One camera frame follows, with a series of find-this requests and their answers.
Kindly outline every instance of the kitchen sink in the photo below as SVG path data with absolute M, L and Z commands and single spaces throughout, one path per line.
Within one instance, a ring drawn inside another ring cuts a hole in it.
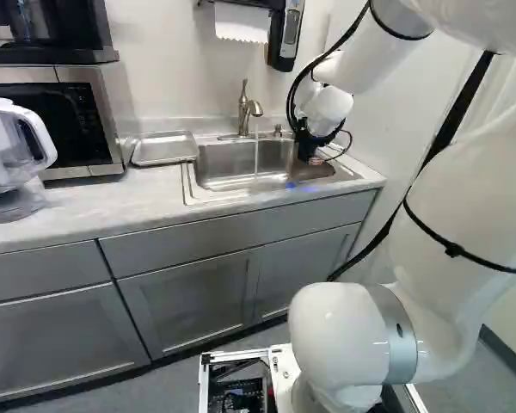
M 314 166 L 300 161 L 290 133 L 201 138 L 197 144 L 195 162 L 181 166 L 187 204 L 361 178 L 336 161 Z

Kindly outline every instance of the gray floor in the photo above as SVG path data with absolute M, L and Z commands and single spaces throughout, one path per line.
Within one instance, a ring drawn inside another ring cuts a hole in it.
M 221 349 L 261 348 L 282 342 L 289 342 L 284 324 Z M 199 359 L 194 357 L 136 379 L 10 411 L 196 413 L 198 365 Z M 516 413 L 516 377 L 482 344 L 472 362 L 455 377 L 417 388 L 430 413 Z

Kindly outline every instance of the countertop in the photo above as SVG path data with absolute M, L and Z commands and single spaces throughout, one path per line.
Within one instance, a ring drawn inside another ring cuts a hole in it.
M 83 184 L 67 182 L 46 190 L 49 207 L 25 219 L 0 224 L 0 253 L 178 225 L 384 185 L 383 176 L 356 159 L 345 155 L 338 161 L 364 179 L 327 185 L 312 193 L 298 191 L 296 187 L 191 206 L 184 204 L 179 164 L 128 169 L 112 181 L 108 178 Z

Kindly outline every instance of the cabinet drawer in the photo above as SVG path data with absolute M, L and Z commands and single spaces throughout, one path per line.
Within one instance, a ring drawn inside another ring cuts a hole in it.
M 117 278 L 360 222 L 376 191 L 108 237 L 101 246 Z
M 95 241 L 0 254 L 0 300 L 110 280 Z

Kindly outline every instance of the running water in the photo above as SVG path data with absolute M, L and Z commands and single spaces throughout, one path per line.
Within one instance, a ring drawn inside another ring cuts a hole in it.
M 258 140 L 258 125 L 255 125 L 255 183 L 258 183 Z

